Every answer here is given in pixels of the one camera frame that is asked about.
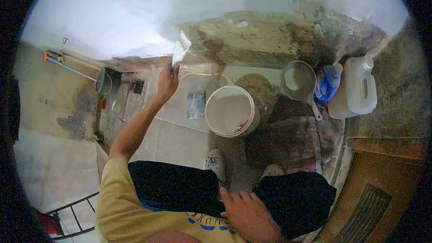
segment white crocs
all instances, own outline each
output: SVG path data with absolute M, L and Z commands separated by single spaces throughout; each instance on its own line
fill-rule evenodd
M 282 167 L 280 165 L 277 164 L 270 164 L 269 166 L 266 167 L 266 169 L 264 170 L 264 173 L 261 177 L 261 179 L 265 176 L 280 176 L 280 175 L 284 175 L 284 171 L 282 169 Z
M 212 170 L 221 182 L 225 182 L 225 166 L 219 149 L 213 149 L 207 153 L 204 159 L 204 170 Z

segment white bucket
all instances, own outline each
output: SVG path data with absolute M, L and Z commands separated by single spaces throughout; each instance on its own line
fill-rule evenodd
M 227 138 L 245 136 L 260 123 L 260 111 L 251 95 L 235 85 L 213 92 L 207 101 L 204 116 L 214 133 Z

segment blue bottle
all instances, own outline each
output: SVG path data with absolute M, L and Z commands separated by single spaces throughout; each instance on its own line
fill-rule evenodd
M 317 86 L 314 96 L 317 102 L 326 103 L 333 97 L 340 84 L 340 75 L 343 67 L 341 64 L 324 66 L 318 71 Z

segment pipe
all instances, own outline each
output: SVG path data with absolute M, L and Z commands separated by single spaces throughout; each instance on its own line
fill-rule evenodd
M 76 71 L 76 70 L 74 70 L 73 68 L 68 67 L 68 66 L 66 66 L 66 65 L 64 65 L 64 64 L 62 64 L 62 63 L 60 63 L 60 62 L 58 62 L 54 57 L 49 56 L 48 54 L 45 54 L 45 61 L 51 61 L 51 62 L 57 63 L 57 64 L 59 64 L 60 66 L 63 66 L 63 67 L 65 67 L 65 68 L 67 68 L 67 69 L 69 69 L 69 70 L 71 70 L 71 71 L 73 71 L 73 72 L 75 72 L 75 73 L 78 73 L 79 75 L 84 76 L 85 78 L 89 78 L 90 80 L 93 80 L 93 81 L 96 82 L 96 79 L 91 78 L 91 77 L 89 77 L 89 76 L 87 76 L 87 75 L 85 75 L 85 74 L 82 74 L 82 73 L 80 73 L 79 71 Z

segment drain grate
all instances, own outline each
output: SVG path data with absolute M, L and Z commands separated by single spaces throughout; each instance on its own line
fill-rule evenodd
M 135 86 L 133 87 L 133 92 L 141 95 L 141 93 L 143 93 L 144 84 L 145 81 L 136 81 Z
M 365 242 L 380 222 L 391 199 L 389 193 L 368 184 L 353 214 L 336 236 L 335 243 Z

